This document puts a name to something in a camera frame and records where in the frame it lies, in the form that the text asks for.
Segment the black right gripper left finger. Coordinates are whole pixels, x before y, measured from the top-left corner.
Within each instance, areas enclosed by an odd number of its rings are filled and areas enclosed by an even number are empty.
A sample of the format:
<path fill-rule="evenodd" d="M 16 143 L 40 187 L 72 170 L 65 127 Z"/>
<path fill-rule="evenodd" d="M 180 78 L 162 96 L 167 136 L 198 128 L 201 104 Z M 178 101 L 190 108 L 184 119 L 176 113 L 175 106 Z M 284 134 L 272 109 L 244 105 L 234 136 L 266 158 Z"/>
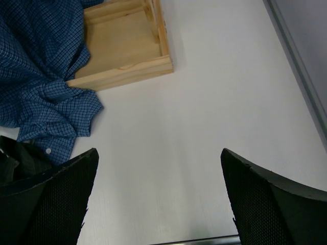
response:
<path fill-rule="evenodd" d="M 77 244 L 98 163 L 92 148 L 1 186 L 1 244 Z"/>

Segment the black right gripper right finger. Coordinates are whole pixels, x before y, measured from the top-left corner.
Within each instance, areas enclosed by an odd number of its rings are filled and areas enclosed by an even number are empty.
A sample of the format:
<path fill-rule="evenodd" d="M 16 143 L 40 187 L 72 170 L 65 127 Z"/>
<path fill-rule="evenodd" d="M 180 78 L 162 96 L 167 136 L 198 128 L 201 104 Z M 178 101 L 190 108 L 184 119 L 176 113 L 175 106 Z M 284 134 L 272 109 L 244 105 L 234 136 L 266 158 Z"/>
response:
<path fill-rule="evenodd" d="M 221 166 L 241 244 L 326 244 L 326 192 L 229 149 Z"/>

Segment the dark pinstriped shirt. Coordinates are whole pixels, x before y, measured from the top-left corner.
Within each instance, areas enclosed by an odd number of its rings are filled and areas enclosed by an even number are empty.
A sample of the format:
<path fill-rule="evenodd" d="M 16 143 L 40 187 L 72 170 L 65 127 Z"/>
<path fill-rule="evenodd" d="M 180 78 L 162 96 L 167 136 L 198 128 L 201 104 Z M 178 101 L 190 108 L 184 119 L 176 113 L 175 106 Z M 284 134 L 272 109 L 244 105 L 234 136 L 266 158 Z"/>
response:
<path fill-rule="evenodd" d="M 1 136 L 1 186 L 53 167 L 54 164 L 39 147 Z"/>

